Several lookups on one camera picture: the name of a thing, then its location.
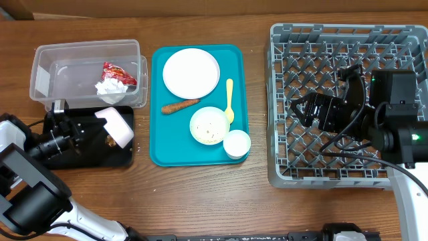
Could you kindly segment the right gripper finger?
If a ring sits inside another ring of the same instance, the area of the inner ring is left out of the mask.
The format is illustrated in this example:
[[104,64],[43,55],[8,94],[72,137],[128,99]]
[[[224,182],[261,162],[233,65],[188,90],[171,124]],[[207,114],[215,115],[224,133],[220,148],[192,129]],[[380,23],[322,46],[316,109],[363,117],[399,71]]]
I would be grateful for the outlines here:
[[316,117],[310,110],[301,111],[297,106],[292,107],[292,111],[304,127],[311,127]]
[[309,105],[311,105],[311,104],[315,103],[315,99],[316,99],[317,95],[318,95],[317,92],[311,92],[311,93],[309,93],[309,94],[307,94],[307,95],[305,95],[299,99],[295,99],[295,100],[291,101],[290,108],[296,109],[299,104],[304,104],[305,102],[307,102]]

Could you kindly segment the brown food scrap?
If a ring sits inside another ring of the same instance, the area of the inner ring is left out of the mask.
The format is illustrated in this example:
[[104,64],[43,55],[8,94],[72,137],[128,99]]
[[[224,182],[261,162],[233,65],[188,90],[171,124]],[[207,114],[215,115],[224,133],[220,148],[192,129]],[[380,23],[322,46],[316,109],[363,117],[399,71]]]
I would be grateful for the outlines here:
[[110,135],[107,135],[105,138],[105,144],[109,147],[115,147],[116,141]]

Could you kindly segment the white napkin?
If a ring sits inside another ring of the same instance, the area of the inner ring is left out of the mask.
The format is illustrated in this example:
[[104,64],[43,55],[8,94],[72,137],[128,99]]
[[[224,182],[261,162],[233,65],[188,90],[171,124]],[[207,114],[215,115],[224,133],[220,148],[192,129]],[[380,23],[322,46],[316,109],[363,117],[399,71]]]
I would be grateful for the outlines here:
[[97,94],[121,94],[128,90],[128,87],[115,78],[106,78],[95,85]]

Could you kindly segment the red snack wrapper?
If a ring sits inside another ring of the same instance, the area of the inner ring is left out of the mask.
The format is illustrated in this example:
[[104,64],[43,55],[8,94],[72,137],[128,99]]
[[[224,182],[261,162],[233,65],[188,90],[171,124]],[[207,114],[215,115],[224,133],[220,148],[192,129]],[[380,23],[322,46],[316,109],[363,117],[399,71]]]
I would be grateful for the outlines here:
[[132,77],[128,72],[126,72],[120,66],[114,65],[110,62],[104,62],[103,72],[101,75],[102,81],[111,78],[115,79],[125,86],[136,86],[137,81],[136,78]]

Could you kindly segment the white bowl with rice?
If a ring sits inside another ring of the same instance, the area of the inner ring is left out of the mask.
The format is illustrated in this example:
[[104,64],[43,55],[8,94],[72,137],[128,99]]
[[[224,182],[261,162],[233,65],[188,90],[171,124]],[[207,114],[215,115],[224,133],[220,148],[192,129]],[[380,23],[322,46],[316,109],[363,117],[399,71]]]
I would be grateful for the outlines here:
[[224,111],[207,106],[192,115],[189,128],[197,142],[203,145],[216,145],[229,133],[230,122]]

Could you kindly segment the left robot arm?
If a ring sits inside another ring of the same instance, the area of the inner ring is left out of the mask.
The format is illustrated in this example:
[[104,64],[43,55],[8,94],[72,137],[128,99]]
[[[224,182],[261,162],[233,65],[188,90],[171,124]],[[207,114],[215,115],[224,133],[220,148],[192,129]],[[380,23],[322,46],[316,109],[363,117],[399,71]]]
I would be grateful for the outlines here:
[[134,228],[78,204],[52,169],[129,156],[134,137],[117,108],[49,112],[43,133],[1,115],[1,223],[12,240],[58,234],[74,240],[146,240]]

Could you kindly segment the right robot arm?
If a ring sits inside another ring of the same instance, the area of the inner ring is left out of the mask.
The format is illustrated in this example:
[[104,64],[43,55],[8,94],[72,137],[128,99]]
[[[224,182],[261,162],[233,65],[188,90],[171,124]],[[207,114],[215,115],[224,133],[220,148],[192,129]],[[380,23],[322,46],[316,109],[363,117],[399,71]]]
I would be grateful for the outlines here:
[[290,108],[301,124],[310,127],[317,119],[321,131],[335,133],[328,144],[343,137],[366,140],[380,158],[357,154],[357,148],[341,148],[324,157],[343,157],[379,163],[387,168],[397,202],[401,238],[427,239],[427,122],[419,121],[416,73],[412,70],[372,71],[366,82],[362,66],[356,64],[338,71],[346,83],[342,98],[311,92],[293,100]]

